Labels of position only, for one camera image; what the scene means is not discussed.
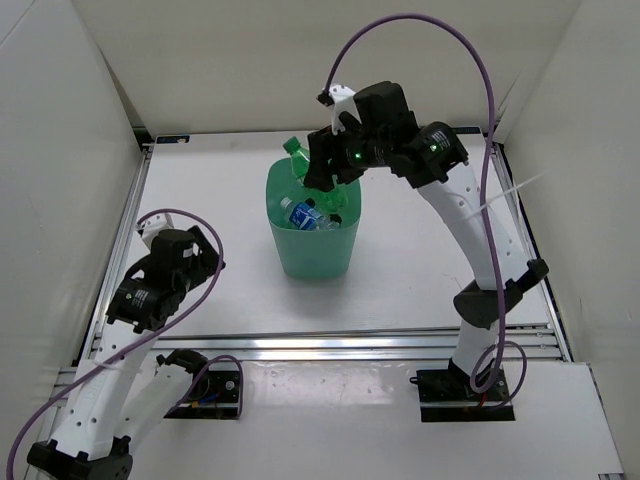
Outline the green plastic soda bottle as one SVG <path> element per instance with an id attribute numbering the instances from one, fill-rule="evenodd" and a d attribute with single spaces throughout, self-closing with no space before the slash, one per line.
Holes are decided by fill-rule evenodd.
<path id="1" fill-rule="evenodd" d="M 330 191 L 318 188 L 327 177 L 318 170 L 317 165 L 311 160 L 309 150 L 296 136 L 285 141 L 283 148 L 289 155 L 291 171 L 297 185 L 302 188 L 305 197 L 315 202 L 317 209 L 328 214 L 337 214 L 347 207 L 349 198 L 344 186 L 333 183 L 333 189 Z"/>

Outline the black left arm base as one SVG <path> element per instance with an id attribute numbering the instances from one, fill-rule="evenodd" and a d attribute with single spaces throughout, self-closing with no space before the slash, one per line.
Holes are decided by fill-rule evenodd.
<path id="1" fill-rule="evenodd" d="M 192 379 L 187 392 L 165 414 L 166 419 L 239 420 L 244 407 L 244 371 L 229 354 L 208 359 L 201 353 L 178 349 L 157 357 L 160 366 L 179 366 Z"/>

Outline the blue label bottle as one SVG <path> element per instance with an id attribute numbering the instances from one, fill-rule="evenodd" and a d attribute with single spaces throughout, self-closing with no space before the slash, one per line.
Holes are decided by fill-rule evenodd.
<path id="1" fill-rule="evenodd" d="M 296 203 L 289 197 L 280 200 L 284 221 L 287 226 L 300 231 L 316 230 L 324 221 L 324 216 L 307 202 Z"/>

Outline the clear unlabelled plastic bottle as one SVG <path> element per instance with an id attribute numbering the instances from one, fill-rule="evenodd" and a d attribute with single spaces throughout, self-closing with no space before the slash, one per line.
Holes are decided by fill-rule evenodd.
<path id="1" fill-rule="evenodd" d="M 342 217 L 337 213 L 323 215 L 316 221 L 316 229 L 319 231 L 340 229 L 343 223 Z"/>

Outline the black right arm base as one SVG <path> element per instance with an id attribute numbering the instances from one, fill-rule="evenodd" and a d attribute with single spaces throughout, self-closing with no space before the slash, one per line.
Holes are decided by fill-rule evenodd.
<path id="1" fill-rule="evenodd" d="M 423 423 L 511 422 L 511 404 L 500 406 L 510 395 L 504 372 L 485 393 L 462 386 L 448 370 L 418 370 L 409 378 L 418 389 Z"/>

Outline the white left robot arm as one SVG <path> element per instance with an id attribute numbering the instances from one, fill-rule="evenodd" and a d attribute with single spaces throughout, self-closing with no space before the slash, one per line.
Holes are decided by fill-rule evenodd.
<path id="1" fill-rule="evenodd" d="M 125 273 L 107 309 L 98 351 L 69 386 L 67 414 L 34 443 L 28 464 L 51 479 L 125 479 L 137 444 L 174 408 L 206 395 L 209 360 L 179 349 L 136 397 L 142 363 L 187 294 L 213 286 L 224 267 L 202 230 L 146 227 L 147 255 Z"/>

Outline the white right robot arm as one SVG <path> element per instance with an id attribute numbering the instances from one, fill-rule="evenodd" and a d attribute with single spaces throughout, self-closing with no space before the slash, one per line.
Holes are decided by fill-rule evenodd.
<path id="1" fill-rule="evenodd" d="M 464 400 L 488 390 L 504 354 L 506 315 L 549 268 L 544 260 L 525 255 L 502 227 L 486 202 L 487 179 L 475 177 L 453 129 L 443 122 L 373 128 L 356 123 L 342 131 L 316 130 L 307 140 L 306 186 L 330 191 L 370 168 L 387 167 L 443 220 L 474 275 L 454 298 L 462 323 L 450 360 L 449 387 Z"/>

